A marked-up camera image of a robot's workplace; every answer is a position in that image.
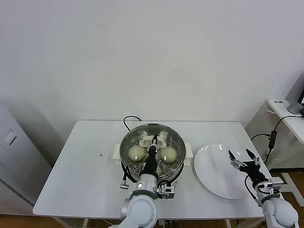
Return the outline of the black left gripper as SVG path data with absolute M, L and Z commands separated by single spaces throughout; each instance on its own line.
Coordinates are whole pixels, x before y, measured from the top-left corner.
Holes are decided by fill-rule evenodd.
M 158 176 L 157 174 L 157 166 L 158 163 L 156 161 L 156 158 L 153 154 L 157 154 L 157 135 L 155 134 L 153 139 L 152 139 L 152 146 L 153 147 L 149 147 L 147 152 L 148 152 L 148 157 L 145 160 L 145 165 L 144 168 L 142 170 L 142 174 L 149 174 L 149 175 L 153 175 L 153 176 Z

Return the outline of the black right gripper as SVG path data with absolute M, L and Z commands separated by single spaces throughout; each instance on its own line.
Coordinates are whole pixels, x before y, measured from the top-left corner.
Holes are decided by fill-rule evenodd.
M 246 152 L 252 161 L 241 162 L 235 158 L 230 150 L 228 150 L 230 164 L 234 168 L 239 169 L 241 172 L 245 172 L 253 183 L 261 183 L 266 181 L 265 175 L 260 172 L 261 165 L 259 157 L 256 157 L 255 154 L 249 149 L 246 149 Z

